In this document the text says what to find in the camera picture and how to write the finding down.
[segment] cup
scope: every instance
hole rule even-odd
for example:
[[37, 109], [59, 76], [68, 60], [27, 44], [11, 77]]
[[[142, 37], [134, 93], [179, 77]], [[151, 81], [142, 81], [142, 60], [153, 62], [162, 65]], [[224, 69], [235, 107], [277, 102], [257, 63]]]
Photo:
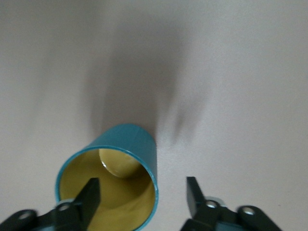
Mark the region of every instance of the cup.
[[71, 156], [56, 179], [56, 200], [75, 198], [98, 177], [101, 203], [88, 231], [137, 231], [158, 204], [156, 144], [134, 124], [117, 125]]

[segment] white table surface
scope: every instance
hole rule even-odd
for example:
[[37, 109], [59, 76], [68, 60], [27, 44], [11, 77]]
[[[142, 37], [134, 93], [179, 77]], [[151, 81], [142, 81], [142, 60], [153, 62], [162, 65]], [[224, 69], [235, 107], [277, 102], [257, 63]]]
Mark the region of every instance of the white table surface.
[[64, 161], [109, 127], [157, 141], [178, 231], [186, 176], [231, 210], [308, 227], [308, 2], [0, 1], [0, 220], [55, 205]]

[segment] blue and yellow cup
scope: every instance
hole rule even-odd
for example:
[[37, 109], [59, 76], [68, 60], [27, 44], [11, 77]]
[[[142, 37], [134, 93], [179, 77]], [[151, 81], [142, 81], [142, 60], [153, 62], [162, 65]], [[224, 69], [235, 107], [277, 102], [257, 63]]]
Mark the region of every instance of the blue and yellow cup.
[[101, 203], [89, 231], [141, 230], [158, 204], [156, 144], [134, 124], [117, 125], [71, 156], [55, 186], [56, 200], [75, 198], [98, 177]]

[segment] cylindrical container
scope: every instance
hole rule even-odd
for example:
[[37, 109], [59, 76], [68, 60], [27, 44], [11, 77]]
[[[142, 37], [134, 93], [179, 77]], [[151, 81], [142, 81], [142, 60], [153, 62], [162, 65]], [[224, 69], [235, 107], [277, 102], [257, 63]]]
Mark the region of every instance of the cylindrical container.
[[75, 198], [92, 177], [101, 203], [88, 231], [141, 230], [158, 204], [156, 144], [134, 124], [117, 125], [71, 156], [59, 171], [56, 200]]

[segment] gray surface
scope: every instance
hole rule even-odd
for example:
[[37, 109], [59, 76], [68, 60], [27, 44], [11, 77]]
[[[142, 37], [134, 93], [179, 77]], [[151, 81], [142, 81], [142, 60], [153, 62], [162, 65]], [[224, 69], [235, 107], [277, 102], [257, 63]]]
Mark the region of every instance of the gray surface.
[[0, 220], [54, 206], [62, 163], [133, 122], [158, 145], [147, 231], [189, 216], [185, 177], [230, 209], [308, 227], [307, 1], [1, 1]]

